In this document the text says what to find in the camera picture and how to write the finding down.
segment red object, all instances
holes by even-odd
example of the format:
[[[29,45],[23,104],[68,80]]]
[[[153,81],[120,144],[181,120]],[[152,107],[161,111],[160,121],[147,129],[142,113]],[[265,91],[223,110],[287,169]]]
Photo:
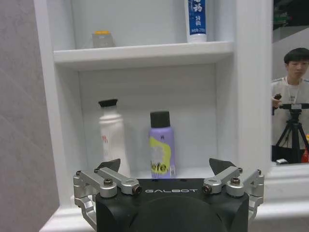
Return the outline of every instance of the red object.
[[[309,163],[309,152],[307,151],[307,148],[301,158],[302,163]]]

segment black bottle cap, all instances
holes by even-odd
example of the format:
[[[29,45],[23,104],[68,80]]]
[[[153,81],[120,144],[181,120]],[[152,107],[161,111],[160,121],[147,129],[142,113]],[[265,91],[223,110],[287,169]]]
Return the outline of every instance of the black bottle cap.
[[[170,127],[169,111],[151,112],[150,123],[152,128]]]
[[[115,106],[117,104],[118,99],[109,99],[104,101],[99,101],[99,105],[101,108]]]

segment shelf board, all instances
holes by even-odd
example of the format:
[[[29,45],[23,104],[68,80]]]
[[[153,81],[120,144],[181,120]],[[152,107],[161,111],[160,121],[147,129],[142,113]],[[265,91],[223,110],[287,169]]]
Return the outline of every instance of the shelf board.
[[[92,48],[55,51],[54,61],[76,71],[210,64],[233,50],[233,42]]]

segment black hair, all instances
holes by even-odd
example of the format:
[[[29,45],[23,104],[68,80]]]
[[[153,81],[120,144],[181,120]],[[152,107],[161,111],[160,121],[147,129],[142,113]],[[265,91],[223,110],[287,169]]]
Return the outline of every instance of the black hair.
[[[284,57],[284,63],[289,64],[291,61],[309,61],[309,50],[304,47],[299,47],[289,51]]]

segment white bottle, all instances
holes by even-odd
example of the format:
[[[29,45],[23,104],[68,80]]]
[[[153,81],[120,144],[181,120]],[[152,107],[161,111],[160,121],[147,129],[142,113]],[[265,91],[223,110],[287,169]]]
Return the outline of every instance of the white bottle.
[[[188,43],[207,41],[207,0],[184,0]]]
[[[103,160],[121,159],[119,173],[130,177],[130,167],[126,156],[124,121],[117,112],[117,99],[100,101],[103,116],[100,117]]]

